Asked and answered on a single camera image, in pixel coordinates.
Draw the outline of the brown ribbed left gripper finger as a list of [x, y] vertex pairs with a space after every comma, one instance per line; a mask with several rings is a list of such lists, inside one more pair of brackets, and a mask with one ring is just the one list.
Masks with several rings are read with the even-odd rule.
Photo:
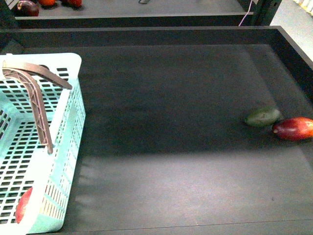
[[5, 79], [16, 79], [26, 88], [29, 102], [32, 108], [33, 117], [41, 145], [47, 147], [48, 154], [53, 153], [53, 144], [47, 116], [45, 112], [44, 101], [41, 89], [32, 76], [18, 69], [2, 69]]

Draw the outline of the brown flat left gripper finger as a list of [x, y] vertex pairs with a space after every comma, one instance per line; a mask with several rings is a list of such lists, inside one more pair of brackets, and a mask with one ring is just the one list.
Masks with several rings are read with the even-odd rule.
[[63, 89], [72, 89], [72, 86], [65, 81], [64, 79], [60, 78], [56, 74], [52, 73], [50, 70], [46, 69], [43, 66], [28, 63], [28, 62], [21, 62], [21, 61], [13, 61], [13, 60], [4, 60], [2, 63], [3, 69], [17, 69], [20, 71], [27, 72], [30, 75], [37, 75], [42, 77], [43, 79], [49, 81], [50, 83], [55, 84], [56, 86], [63, 88]]

